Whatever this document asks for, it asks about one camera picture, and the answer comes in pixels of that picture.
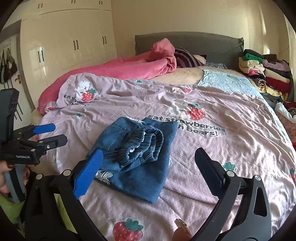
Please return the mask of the left hand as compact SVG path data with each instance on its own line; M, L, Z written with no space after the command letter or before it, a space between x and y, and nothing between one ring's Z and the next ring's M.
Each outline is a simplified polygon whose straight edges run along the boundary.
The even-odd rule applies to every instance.
M4 178L4 173L11 171L13 168L15 168L15 164L9 164L6 161L1 161L0 164L0 192L4 196L7 196L10 193L10 190L6 184L5 178ZM23 183L24 185L27 184L30 176L30 171L26 167L25 170L23 171Z

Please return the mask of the green sleeve forearm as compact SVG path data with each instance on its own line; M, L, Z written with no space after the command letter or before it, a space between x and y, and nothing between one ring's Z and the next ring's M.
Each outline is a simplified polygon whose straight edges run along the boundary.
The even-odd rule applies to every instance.
M55 201L58 207L58 210L61 214L62 220L64 224L66 225L67 230L70 230L74 233L77 233L67 212L64 207L64 204L62 202L60 194L54 194ZM16 229L24 235L24 227L20 219L20 213L21 209L23 207L24 203L14 204L9 201L7 201L2 195L1 195L1 208L3 209L4 213L8 217L8 219L16 226Z

